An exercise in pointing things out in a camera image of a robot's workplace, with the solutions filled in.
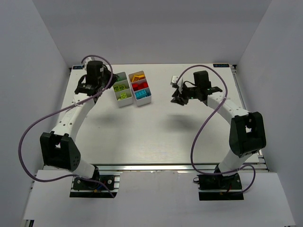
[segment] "gray wall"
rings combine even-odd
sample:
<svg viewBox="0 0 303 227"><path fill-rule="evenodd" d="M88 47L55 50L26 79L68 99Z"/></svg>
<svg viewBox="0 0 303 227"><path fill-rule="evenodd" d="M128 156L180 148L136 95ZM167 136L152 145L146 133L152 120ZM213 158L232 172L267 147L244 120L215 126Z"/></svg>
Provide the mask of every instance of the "gray wall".
<svg viewBox="0 0 303 227"><path fill-rule="evenodd" d="M69 66L238 63L271 0L33 0Z"/></svg>
<svg viewBox="0 0 303 227"><path fill-rule="evenodd" d="M18 160L19 138L32 122L60 106L69 74L31 0L0 1L0 30L0 225L17 227L32 183ZM42 166L39 137L51 121L26 137L23 157L32 173Z"/></svg>
<svg viewBox="0 0 303 227"><path fill-rule="evenodd" d="M303 227L303 1L273 0L238 65L251 111L263 114L264 156Z"/></svg>

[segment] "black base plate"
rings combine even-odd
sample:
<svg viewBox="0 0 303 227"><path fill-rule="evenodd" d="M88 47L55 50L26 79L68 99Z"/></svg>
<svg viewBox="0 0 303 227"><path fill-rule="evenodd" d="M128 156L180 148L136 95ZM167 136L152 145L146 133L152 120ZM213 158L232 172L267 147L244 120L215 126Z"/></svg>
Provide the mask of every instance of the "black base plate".
<svg viewBox="0 0 303 227"><path fill-rule="evenodd" d="M199 200L200 201L224 201L224 200L244 200L243 193L233 192L242 190L239 174L228 177L218 177L210 175L199 175ZM226 190L228 192L215 192L216 190Z"/></svg>
<svg viewBox="0 0 303 227"><path fill-rule="evenodd" d="M115 176L114 175L100 175L100 181L105 184L105 186L109 190L114 189L115 184ZM71 192L70 197L73 198L112 198L111 195L108 192L101 192L98 190L97 192L94 192L95 189L97 189L100 185L96 185L94 188L88 187L86 184L83 183L83 180L79 178L74 179L74 184L72 189L77 190L77 192Z"/></svg>

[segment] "table surface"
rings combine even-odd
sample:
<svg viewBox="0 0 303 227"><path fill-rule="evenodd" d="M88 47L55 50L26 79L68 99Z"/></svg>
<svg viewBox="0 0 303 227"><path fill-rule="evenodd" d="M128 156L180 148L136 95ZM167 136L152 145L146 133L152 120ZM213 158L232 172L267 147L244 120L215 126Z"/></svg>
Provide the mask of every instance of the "table surface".
<svg viewBox="0 0 303 227"><path fill-rule="evenodd" d="M171 103L175 91L170 85L173 75L179 76L193 64L113 65L114 73L131 74L143 70L151 90L150 104L119 108L113 89L99 98L84 120L76 145L83 159L92 164L188 164L193 139L213 111L198 100L186 106ZM228 96L240 107L241 100L230 68L214 68L225 80ZM184 80L194 81L190 69ZM212 86L223 88L219 78L207 70ZM79 78L85 70L72 70L63 107L70 105ZM229 150L229 124L218 114L211 119L195 146L195 163L220 163ZM257 155L247 162L258 162Z"/></svg>
<svg viewBox="0 0 303 227"><path fill-rule="evenodd" d="M50 179L67 174L39 170ZM35 182L24 219L35 227L283 227L294 225L275 173L257 173L243 201L199 201L196 173L123 172L114 199L70 198L72 178ZM243 187L252 173L240 172Z"/></svg>

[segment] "robotic arm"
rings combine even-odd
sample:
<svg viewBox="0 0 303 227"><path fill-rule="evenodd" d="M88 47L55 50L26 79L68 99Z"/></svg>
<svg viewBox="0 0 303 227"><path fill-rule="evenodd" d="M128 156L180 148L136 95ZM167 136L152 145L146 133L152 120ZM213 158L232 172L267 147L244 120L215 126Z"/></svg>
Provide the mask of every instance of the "robotic arm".
<svg viewBox="0 0 303 227"><path fill-rule="evenodd" d="M198 99L206 106L216 109L224 99L224 93L218 87L212 87L207 71L194 73L193 87L187 87L183 80L173 76L171 85L176 88L171 102L186 105L189 99ZM215 173L239 169L252 154L266 145L263 118L259 112L250 113L238 107L229 98L218 110L218 113L230 124L230 150L224 160L215 168ZM223 178L232 179L236 172L215 176L219 184Z"/></svg>
<svg viewBox="0 0 303 227"><path fill-rule="evenodd" d="M66 169L84 178L98 180L99 171L96 166L87 163L75 145L75 139L86 115L95 106L99 97L81 103L103 89L110 79L110 71L101 61L89 61L86 65L87 75L80 78L75 90L73 102L75 107L65 112L62 120L51 130L40 137L44 164ZM110 88L118 76L113 75Z"/></svg>

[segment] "purple hose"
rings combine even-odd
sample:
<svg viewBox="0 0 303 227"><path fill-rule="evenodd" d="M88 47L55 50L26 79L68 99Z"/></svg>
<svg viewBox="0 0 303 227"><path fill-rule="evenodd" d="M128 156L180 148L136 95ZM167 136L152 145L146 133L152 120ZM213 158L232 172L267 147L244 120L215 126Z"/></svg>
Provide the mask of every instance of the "purple hose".
<svg viewBox="0 0 303 227"><path fill-rule="evenodd" d="M80 105L80 104L85 103L85 102L87 102L87 101L89 101L89 100L91 100L91 99L93 99L93 98L95 98L95 97L100 96L100 95L109 87L109 85L110 85L110 83L111 83L111 81L112 81L112 78L113 78L113 68L112 68L111 64L108 62L108 60L106 60L106 59L103 58L103 57L100 57L100 56L98 56L98 55L88 55L88 56L84 57L84 59L81 61L81 63L82 63L86 58L91 57L91 56L92 56L92 57L101 58L102 60L104 60L104 61L109 65L110 70L111 70L110 79L109 79L107 85L105 86L105 88L103 88L100 92L96 93L95 95L93 95L93 96L91 96L91 97L89 97L89 98L86 98L86 99L84 99L84 100L78 102L77 105ZM64 176L60 176L60 177L57 177L57 178L54 178L54 179L48 179L48 180L43 180L43 179L36 178L35 176L33 176L33 175L29 172L29 170L28 170L27 167L25 166L24 161L23 161L23 158L22 158L22 153L21 153L23 140L24 140L26 134L29 132L29 130L31 130L31 128L33 128L36 124L38 124L39 122L41 122L41 121L43 121L43 120L45 120L45 119L47 119L47 118L49 118L49 117L52 117L52 116L54 116L54 115L56 115L56 114L58 114L58 113L61 113L61 112L63 112L63 111L72 109L72 108L74 108L74 107L75 107L75 105L70 105L70 106L68 106L68 107L65 107L65 108L63 108L63 109L61 109L61 110L57 110L57 111L55 111L55 112L53 112L53 113L50 113L50 114L47 115L47 116L44 116L44 117L40 118L39 120L37 120L37 121L35 121L34 123L32 123L32 124L25 130L25 132L22 134L21 139L20 139L20 141L19 141L19 146L18 146L18 157L19 157L19 161L20 161L20 163L21 163L21 165L22 165L22 168L24 169L24 171L26 172L26 174L27 174L30 178L32 178L33 180L38 181L38 182L46 183L46 182L57 181L57 180L60 180L60 179L63 179L63 178L69 177L69 176L77 176L77 175L74 175L74 174L68 174L68 175L64 175ZM114 195L111 193L111 191L110 191L102 182L93 181L93 180L86 179L86 178L81 178L81 179L82 179L82 180L85 180L85 181L96 182L96 183L102 185L106 190L108 190L108 192L110 193L110 195L114 198Z"/></svg>
<svg viewBox="0 0 303 227"><path fill-rule="evenodd" d="M203 128L206 126L206 124L209 122L209 120L214 116L214 114L216 112L218 112L218 110L220 109L220 107L225 103L225 100L226 100L226 97L227 97L227 94L228 94L228 89L227 89L227 86L226 86L226 83L225 81L223 80L223 78L219 75L219 73L217 73L215 70L213 70L212 68L210 68L209 66L206 66L206 65L193 65L193 66L190 66L188 67L187 69L185 69L181 75L179 76L178 80L176 83L179 82L179 80L181 79L181 77L184 75L184 73L186 73L189 69L192 69L192 68L195 68L195 67L204 67L204 68L207 68L209 70L211 70L212 72L214 72L218 77L219 79L222 81L223 85L224 85L224 88L225 88L225 97L223 98L223 101L218 105L218 107L208 116L208 118L206 119L206 121L202 124L201 128L199 129L197 135L195 136L195 139L193 141L193 144L191 146L191 151L190 151L190 163L193 167L194 170L196 170L198 173L200 174L204 174L204 175L211 175L211 176L217 176L217 175L223 175L223 174L230 174L230 173L235 173L235 172L238 172L239 170L247 167L247 166L250 166L254 172L254 175L253 175L253 178L252 178L252 181L250 183L250 185L245 189L243 190L242 192L246 192L251 186L252 184L254 183L255 181L255 178L256 178L256 170L254 168L254 166L250 165L250 164L245 164L243 165L241 168L239 169L234 169L234 170L230 170L230 171L226 171L226 172L222 172L222 173L206 173L206 172L202 172L200 170L198 170L196 167L195 167L195 163L194 163L194 148L195 148L195 144L196 144L196 141L201 133L201 131L203 130Z"/></svg>

